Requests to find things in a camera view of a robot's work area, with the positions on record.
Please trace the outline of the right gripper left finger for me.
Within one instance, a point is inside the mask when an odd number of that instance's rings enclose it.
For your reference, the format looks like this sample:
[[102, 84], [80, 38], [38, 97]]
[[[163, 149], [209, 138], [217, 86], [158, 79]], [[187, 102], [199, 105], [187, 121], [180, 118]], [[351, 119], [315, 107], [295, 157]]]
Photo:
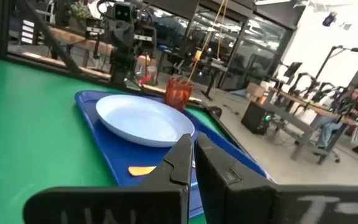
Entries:
[[193, 141], [184, 134], [132, 187], [53, 187], [23, 208], [25, 224], [188, 224]]

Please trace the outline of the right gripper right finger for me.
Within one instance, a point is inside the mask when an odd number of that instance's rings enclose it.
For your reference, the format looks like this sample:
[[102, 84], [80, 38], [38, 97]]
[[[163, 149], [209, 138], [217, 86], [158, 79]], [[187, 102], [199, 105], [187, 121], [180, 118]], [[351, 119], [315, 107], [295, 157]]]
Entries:
[[195, 163], [207, 224], [358, 224], [358, 186], [276, 184], [203, 133]]

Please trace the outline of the orange faceted plastic cup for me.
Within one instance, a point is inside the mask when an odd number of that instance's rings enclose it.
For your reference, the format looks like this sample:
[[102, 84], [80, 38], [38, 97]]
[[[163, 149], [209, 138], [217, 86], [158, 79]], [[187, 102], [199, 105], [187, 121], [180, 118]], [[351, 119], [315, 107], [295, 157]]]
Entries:
[[193, 85], [178, 77], [171, 77], [167, 83], [164, 103], [178, 111], [183, 111], [190, 100]]

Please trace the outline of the light blue plate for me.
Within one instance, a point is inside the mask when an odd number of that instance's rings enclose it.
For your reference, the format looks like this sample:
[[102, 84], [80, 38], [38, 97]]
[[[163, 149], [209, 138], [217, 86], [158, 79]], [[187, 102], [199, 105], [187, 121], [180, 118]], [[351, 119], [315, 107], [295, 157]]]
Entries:
[[105, 96], [97, 101], [96, 112], [112, 133], [143, 146], [172, 147], [184, 134], [195, 133], [181, 111], [141, 96]]

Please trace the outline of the black monitor on arm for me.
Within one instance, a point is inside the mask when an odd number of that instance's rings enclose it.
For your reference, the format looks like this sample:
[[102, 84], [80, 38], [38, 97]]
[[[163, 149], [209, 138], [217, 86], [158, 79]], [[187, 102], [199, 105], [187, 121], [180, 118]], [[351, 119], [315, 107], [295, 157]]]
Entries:
[[293, 76], [296, 71], [302, 66], [302, 62], [292, 62], [288, 67], [287, 70], [284, 73], [285, 77], [291, 77]]

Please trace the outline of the blue plastic tray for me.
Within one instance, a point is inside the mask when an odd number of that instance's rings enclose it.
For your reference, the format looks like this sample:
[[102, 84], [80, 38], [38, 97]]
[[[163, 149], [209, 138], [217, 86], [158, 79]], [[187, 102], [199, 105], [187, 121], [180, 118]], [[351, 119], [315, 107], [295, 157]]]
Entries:
[[[117, 185], [128, 187], [137, 185], [144, 179], [130, 175], [127, 170], [129, 166], [155, 165], [162, 160], [168, 149], [141, 146], [110, 132], [98, 117], [96, 102], [113, 94], [113, 92], [107, 91], [83, 90], [75, 94], [75, 101], [96, 141], [97, 148], [109, 167], [112, 177]], [[206, 110], [189, 107], [184, 114], [195, 125], [195, 135], [199, 132], [205, 133], [215, 145], [224, 149], [256, 173], [270, 179], [268, 173], [246, 151], [243, 151], [230, 135], [224, 133], [222, 127], [216, 124], [216, 120]]]

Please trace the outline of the potted green plant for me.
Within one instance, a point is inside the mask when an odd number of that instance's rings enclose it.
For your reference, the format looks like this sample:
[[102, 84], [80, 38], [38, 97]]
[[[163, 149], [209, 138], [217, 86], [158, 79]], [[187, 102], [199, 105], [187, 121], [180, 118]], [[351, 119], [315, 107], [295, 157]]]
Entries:
[[86, 22], [87, 19], [92, 19], [93, 16], [87, 5], [80, 1], [76, 1], [70, 5], [70, 22]]

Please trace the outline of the wooden top workbench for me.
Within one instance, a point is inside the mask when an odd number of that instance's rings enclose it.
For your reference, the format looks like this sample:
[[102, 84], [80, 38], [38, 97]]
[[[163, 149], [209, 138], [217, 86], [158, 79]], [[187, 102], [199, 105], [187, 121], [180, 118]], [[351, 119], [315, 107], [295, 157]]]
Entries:
[[294, 115], [293, 113], [287, 111], [283, 106], [277, 106], [273, 103], [271, 103], [273, 95], [276, 93], [278, 96], [283, 96], [288, 101], [293, 101], [298, 104], [298, 106], [303, 107], [305, 110], [313, 110], [316, 114], [319, 115], [318, 120], [321, 119], [321, 116], [326, 116], [330, 118], [334, 118], [335, 121], [342, 122], [342, 126], [337, 130], [337, 132], [334, 134], [334, 136], [331, 138], [326, 151], [318, 151], [320, 153], [320, 157], [318, 159], [317, 164], [322, 165], [326, 161], [328, 157], [334, 157], [336, 156], [336, 160], [340, 162], [339, 156], [334, 152], [334, 146], [337, 142], [337, 140], [341, 137], [341, 135], [344, 133], [346, 128], [350, 125], [352, 126], [358, 126], [358, 121], [355, 119], [352, 119], [348, 115], [343, 115], [341, 113], [332, 113], [328, 110], [324, 109], [321, 106], [315, 105], [311, 103], [310, 101], [305, 100], [304, 98], [299, 98], [297, 96], [291, 95], [289, 93], [286, 93], [284, 91], [281, 91], [279, 89], [269, 87], [269, 94], [266, 97], [265, 101], [260, 104], [258, 103], [263, 109], [270, 113], [274, 113], [277, 116], [279, 116], [281, 119], [284, 119], [288, 123], [292, 124], [293, 126], [297, 127], [301, 131], [304, 132], [304, 136], [297, 136], [294, 132], [286, 130], [283, 125], [276, 124], [276, 127], [279, 129], [284, 130], [287, 132], [292, 138], [296, 138], [299, 141], [299, 145], [295, 148], [290, 158], [292, 160], [297, 160], [301, 153], [305, 152], [306, 144], [311, 141], [311, 137], [315, 130], [317, 129], [317, 125], [308, 125], [306, 122], [304, 122], [302, 119]]
[[[62, 29], [51, 27], [50, 30], [54, 37], [58, 37], [63, 40], [67, 40], [69, 44], [73, 44], [76, 42], [79, 47], [82, 47], [85, 50], [94, 50], [94, 48], [96, 48], [98, 50], [98, 52], [100, 52], [104, 55], [109, 55], [111, 53], [111, 51], [114, 49], [114, 47], [111, 44], [106, 44], [104, 42], [101, 42], [97, 47], [95, 40], [86, 40], [84, 37], [82, 37], [78, 34], [74, 34], [72, 32], [68, 32], [68, 31], [65, 31]], [[44, 57], [39, 54], [30, 53], [30, 52], [24, 52], [23, 55], [28, 56], [30, 58], [35, 58], [42, 62], [51, 63], [52, 65], [61, 65], [63, 67], [66, 67], [64, 62], [57, 60], [57, 59]], [[107, 74], [106, 72], [97, 72], [96, 70], [87, 68], [87, 65], [80, 67], [80, 70], [82, 70], [85, 73], [88, 73], [89, 76], [101, 78], [104, 80], [108, 80], [111, 77], [111, 75]]]

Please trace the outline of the black computer tower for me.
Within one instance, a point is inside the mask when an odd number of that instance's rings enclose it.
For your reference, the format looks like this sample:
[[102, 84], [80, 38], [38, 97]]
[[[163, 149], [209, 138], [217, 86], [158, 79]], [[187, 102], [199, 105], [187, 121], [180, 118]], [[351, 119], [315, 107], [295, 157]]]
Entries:
[[252, 134], [264, 135], [272, 118], [271, 111], [267, 111], [258, 103], [251, 101], [241, 119], [241, 124]]

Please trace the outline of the black desk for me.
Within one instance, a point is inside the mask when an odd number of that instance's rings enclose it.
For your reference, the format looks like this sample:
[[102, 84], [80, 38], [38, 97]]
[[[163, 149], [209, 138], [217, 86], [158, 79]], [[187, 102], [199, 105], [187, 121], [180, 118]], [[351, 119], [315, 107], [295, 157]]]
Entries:
[[224, 62], [213, 58], [212, 60], [200, 60], [198, 62], [195, 79], [196, 83], [206, 85], [205, 90], [201, 93], [209, 100], [212, 101], [210, 96], [211, 90], [219, 86], [219, 78], [227, 72], [227, 67]]

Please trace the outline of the cardboard box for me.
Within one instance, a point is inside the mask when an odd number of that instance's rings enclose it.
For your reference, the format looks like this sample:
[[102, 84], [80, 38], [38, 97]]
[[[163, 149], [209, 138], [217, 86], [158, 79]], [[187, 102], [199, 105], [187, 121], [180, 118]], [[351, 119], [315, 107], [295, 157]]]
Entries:
[[254, 97], [262, 97], [265, 93], [265, 87], [250, 82], [247, 86], [247, 92]]

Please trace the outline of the person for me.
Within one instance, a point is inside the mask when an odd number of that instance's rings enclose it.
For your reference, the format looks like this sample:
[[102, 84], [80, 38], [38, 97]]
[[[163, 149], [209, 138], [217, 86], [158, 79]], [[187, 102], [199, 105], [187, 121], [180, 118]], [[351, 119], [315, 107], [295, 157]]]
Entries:
[[[347, 101], [350, 103], [357, 102], [353, 109], [351, 109], [350, 116], [358, 116], [358, 88], [355, 88], [350, 96], [346, 98]], [[329, 141], [332, 137], [333, 131], [337, 131], [341, 126], [342, 123], [336, 121], [334, 118], [323, 116], [319, 121], [315, 120], [316, 125], [318, 128], [321, 128], [321, 132], [318, 138], [318, 142], [316, 146], [318, 149], [325, 150]]]

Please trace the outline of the black diagonal frame strut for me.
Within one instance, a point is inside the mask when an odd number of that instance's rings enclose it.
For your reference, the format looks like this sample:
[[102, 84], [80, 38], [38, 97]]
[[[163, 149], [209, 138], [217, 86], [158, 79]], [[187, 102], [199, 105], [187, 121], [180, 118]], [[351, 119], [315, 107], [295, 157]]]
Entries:
[[69, 71], [77, 75], [82, 75], [82, 69], [77, 66], [75, 61], [63, 50], [59, 42], [52, 35], [48, 25], [45, 21], [38, 15], [35, 8], [31, 6], [26, 0], [17, 0], [18, 5], [23, 9], [29, 17], [39, 26], [40, 31], [44, 35], [44, 41], [57, 53], [57, 55], [65, 63]]

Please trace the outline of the black frame post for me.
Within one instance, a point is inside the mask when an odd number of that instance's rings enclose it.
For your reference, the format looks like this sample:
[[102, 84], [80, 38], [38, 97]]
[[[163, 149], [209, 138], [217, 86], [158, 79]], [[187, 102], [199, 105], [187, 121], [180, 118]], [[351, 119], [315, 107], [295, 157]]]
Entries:
[[9, 39], [9, 0], [0, 0], [0, 60], [7, 55], [7, 44]]

